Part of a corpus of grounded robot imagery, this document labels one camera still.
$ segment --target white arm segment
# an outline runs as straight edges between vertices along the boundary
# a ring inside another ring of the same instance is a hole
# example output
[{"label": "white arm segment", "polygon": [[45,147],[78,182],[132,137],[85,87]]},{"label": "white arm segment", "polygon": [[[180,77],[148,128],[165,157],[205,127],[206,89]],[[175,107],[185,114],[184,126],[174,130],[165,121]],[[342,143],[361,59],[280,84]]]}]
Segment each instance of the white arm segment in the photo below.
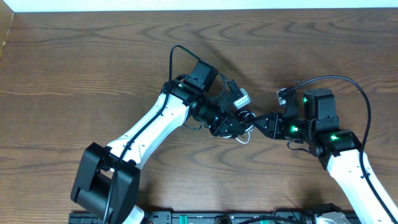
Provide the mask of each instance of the white arm segment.
[{"label": "white arm segment", "polygon": [[[123,134],[120,138],[108,144],[112,147],[111,153],[115,156],[120,156],[126,143],[145,125],[151,118],[153,118],[160,110],[165,100],[166,95],[161,94],[157,99],[155,105],[150,111],[141,118],[136,125],[134,125],[128,132]],[[177,127],[181,126],[188,116],[189,107],[183,104],[183,101],[176,96],[169,95],[166,107],[162,115],[158,116],[156,120],[150,124],[145,131],[143,131],[134,143],[131,145],[131,150],[127,151],[123,160],[134,160],[138,169],[142,169],[149,156],[155,151],[157,146]],[[123,222],[124,224],[140,224],[144,218],[144,211],[137,205],[131,210],[131,213]]]},{"label": "white arm segment", "polygon": [[[398,219],[398,208],[377,179],[368,161],[366,153],[363,155],[364,166],[369,178],[393,216]],[[328,163],[330,175],[338,182],[349,202],[354,208],[359,220],[365,223],[392,223],[391,219],[381,207],[363,176],[359,164],[359,151],[349,150],[340,152],[340,156],[331,156]]]}]

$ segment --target green light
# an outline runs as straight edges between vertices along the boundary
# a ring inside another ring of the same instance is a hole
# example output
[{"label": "green light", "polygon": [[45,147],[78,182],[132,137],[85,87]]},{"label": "green light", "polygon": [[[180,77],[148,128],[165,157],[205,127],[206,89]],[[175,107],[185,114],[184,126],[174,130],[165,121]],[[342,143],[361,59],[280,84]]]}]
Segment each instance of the green light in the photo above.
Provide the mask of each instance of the green light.
[{"label": "green light", "polygon": [[296,126],[292,126],[292,132],[294,132],[294,131],[299,131],[299,128]]}]

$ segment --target wooden tabletop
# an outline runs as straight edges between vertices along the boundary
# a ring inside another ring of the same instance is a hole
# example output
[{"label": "wooden tabletop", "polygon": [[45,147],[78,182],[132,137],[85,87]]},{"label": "wooden tabletop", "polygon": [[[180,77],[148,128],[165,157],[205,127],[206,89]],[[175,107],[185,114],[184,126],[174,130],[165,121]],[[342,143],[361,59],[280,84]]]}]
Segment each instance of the wooden tabletop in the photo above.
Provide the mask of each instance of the wooden tabletop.
[{"label": "wooden tabletop", "polygon": [[[82,210],[70,191],[83,151],[152,107],[173,44],[235,79],[257,115],[283,111],[275,92],[309,78],[357,81],[372,107],[369,160],[398,203],[398,9],[32,13],[16,15],[0,62],[1,222],[65,223]],[[175,76],[195,64],[181,50],[174,59]],[[307,88],[333,90],[341,128],[362,138],[366,107],[355,87]],[[176,129],[143,168],[140,191],[141,207],[176,211],[352,209],[317,158],[259,131],[242,145]]]}]

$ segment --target wooden table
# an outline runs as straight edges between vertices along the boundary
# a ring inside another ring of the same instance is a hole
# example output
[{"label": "wooden table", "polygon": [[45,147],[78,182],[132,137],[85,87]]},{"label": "wooden table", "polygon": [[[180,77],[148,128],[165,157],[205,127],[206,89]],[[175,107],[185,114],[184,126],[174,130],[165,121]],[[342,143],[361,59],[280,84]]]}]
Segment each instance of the wooden table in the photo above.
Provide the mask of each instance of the wooden table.
[{"label": "wooden table", "polygon": [[[176,43],[235,79],[257,114],[283,111],[275,92],[309,78],[356,80],[372,106],[366,150],[398,203],[398,9],[35,13],[16,15],[0,63],[1,222],[65,223],[82,210],[69,198],[82,152],[152,107]],[[174,75],[195,64],[181,50],[174,58]],[[213,93],[220,88],[217,79]],[[332,89],[341,127],[362,138],[366,108],[355,87],[307,88]],[[144,208],[352,209],[317,158],[259,131],[242,145],[178,128],[148,160],[140,189]]]}]

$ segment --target white wall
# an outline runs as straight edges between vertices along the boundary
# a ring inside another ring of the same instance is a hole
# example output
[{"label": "white wall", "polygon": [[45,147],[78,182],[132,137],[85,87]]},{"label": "white wall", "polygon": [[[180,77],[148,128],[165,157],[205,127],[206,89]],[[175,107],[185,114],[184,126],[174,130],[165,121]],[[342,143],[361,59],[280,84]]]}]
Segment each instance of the white wall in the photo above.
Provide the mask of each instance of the white wall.
[{"label": "white wall", "polygon": [[14,12],[398,7],[398,0],[4,0]]}]

